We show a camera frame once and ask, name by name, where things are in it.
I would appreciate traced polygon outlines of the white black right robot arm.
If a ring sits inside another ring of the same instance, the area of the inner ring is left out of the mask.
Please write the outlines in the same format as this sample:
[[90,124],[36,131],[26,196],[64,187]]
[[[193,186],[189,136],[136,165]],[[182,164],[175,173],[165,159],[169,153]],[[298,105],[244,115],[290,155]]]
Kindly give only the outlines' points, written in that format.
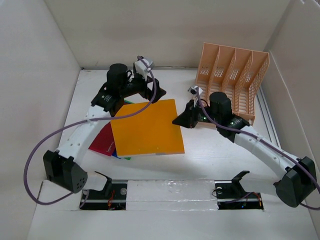
[[277,175],[278,179],[268,184],[264,193],[276,195],[287,206],[296,208],[320,189],[314,161],[307,156],[298,158],[259,134],[247,120],[232,112],[231,100],[225,93],[212,93],[209,105],[204,106],[199,86],[191,87],[189,92],[194,98],[172,123],[188,129],[199,122],[215,125],[221,136],[249,151]]

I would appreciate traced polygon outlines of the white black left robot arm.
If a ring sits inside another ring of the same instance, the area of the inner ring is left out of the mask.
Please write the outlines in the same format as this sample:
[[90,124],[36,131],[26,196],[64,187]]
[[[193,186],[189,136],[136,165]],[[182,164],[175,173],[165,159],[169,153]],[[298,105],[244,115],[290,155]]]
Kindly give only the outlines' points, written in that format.
[[74,194],[94,190],[103,199],[111,194],[112,179],[99,172],[87,173],[81,164],[96,136],[111,120],[117,119],[125,98],[139,94],[153,104],[166,94],[151,72],[153,67],[153,61],[147,58],[134,62],[132,70],[122,63],[109,67],[106,82],[92,99],[84,121],[64,144],[44,154],[45,173],[50,182]]

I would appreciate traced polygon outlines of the orange folder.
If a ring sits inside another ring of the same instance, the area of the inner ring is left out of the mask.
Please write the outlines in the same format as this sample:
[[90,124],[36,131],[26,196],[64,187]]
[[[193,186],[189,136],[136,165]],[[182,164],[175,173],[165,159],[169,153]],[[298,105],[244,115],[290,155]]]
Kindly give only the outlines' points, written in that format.
[[111,120],[118,157],[183,154],[181,128],[172,124],[177,116],[176,101],[165,99],[135,116]]

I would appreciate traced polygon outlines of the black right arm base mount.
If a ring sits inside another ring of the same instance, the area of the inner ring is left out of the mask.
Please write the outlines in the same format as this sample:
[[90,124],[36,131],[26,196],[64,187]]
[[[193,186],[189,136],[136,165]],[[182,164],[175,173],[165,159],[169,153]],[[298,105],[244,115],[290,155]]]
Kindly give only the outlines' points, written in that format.
[[263,210],[259,192],[247,192],[241,186],[242,178],[250,173],[241,171],[231,180],[215,180],[211,195],[217,199],[218,210]]

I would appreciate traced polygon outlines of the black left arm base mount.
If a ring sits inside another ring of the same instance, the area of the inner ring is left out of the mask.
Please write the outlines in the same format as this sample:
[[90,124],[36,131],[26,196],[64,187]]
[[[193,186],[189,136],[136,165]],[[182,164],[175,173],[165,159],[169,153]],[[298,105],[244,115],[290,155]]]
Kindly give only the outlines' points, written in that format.
[[81,193],[80,210],[122,211],[126,209],[128,193],[127,180],[112,180],[111,177],[95,171]]

